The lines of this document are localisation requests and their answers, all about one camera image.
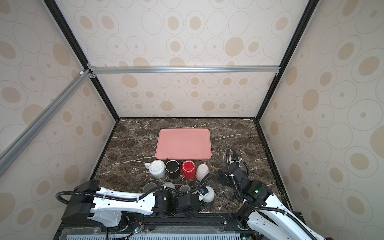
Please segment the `grey mug white interior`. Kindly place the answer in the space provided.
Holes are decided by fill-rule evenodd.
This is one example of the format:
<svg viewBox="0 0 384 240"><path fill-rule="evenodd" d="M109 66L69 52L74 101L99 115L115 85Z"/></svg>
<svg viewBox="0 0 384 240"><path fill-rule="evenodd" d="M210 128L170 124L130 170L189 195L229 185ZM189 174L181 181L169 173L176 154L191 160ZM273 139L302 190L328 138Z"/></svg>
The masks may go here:
<svg viewBox="0 0 384 240"><path fill-rule="evenodd" d="M191 190L191 187L188 186L188 185L182 185L180 188L179 188L179 191L181 192L188 192Z"/></svg>

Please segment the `black mug white base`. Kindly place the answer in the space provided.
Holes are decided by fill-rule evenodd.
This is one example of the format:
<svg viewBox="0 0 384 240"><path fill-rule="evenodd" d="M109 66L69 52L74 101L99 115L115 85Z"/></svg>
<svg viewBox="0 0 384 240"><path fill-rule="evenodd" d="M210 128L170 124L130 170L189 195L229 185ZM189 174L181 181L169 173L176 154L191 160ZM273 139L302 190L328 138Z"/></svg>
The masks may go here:
<svg viewBox="0 0 384 240"><path fill-rule="evenodd" d="M198 189L199 200L203 207L210 207L215 200L215 191L209 186L203 186Z"/></svg>

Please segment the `pink mug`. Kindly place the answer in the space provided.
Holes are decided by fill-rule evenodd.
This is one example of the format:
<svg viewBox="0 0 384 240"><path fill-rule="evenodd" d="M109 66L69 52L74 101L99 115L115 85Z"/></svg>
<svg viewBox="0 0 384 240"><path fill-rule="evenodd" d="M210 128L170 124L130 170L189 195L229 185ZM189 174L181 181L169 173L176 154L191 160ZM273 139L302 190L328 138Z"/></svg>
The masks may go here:
<svg viewBox="0 0 384 240"><path fill-rule="evenodd" d="M200 164L196 171L196 178L199 182L210 172L206 163Z"/></svg>

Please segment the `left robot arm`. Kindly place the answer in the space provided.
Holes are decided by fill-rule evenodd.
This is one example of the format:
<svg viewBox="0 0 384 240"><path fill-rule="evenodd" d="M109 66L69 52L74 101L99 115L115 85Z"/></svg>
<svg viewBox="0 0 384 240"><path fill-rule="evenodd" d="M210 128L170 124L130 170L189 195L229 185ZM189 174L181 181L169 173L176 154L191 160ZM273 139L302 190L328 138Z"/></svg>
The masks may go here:
<svg viewBox="0 0 384 240"><path fill-rule="evenodd" d="M62 216L64 223L92 220L105 227L117 227L123 222L124 213L144 216L198 215L201 203L209 194L206 187L181 192L165 186L154 187L144 194L117 192L99 186L91 180L73 191L56 194L56 199L66 205Z"/></svg>

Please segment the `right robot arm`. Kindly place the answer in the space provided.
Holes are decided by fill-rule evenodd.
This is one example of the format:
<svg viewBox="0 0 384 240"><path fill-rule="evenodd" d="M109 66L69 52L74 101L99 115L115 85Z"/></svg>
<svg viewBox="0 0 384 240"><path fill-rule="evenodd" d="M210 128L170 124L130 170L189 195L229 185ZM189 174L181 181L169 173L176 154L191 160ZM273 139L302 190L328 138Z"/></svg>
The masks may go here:
<svg viewBox="0 0 384 240"><path fill-rule="evenodd" d="M243 204L236 222L269 240L323 240L324 237L296 217L264 183L249 180L236 164L218 171L217 182L231 187Z"/></svg>

